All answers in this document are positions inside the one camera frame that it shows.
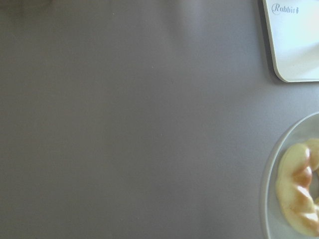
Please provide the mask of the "white plate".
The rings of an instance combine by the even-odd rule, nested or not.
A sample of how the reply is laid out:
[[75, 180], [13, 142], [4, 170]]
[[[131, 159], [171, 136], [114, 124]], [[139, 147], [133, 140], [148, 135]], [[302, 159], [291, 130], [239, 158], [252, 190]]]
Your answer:
[[285, 151], [293, 144], [319, 136], [319, 114], [313, 113], [289, 127], [275, 143], [263, 171], [259, 196], [262, 231], [265, 239], [309, 239], [294, 230], [283, 216], [276, 197], [278, 165]]

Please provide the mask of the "braided donut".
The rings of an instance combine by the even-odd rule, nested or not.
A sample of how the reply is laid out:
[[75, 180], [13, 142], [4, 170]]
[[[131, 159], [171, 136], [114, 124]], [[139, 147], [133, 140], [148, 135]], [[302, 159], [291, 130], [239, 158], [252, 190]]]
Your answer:
[[276, 196], [281, 211], [297, 232], [319, 236], [319, 200], [310, 194], [313, 173], [319, 172], [319, 140], [291, 145], [283, 154], [276, 179]]

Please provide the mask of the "cream rabbit tray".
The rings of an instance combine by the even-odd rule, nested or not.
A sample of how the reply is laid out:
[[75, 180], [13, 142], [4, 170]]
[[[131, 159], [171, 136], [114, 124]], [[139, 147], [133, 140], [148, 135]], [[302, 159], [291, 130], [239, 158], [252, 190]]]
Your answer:
[[286, 83], [319, 80], [319, 2], [263, 1], [272, 62]]

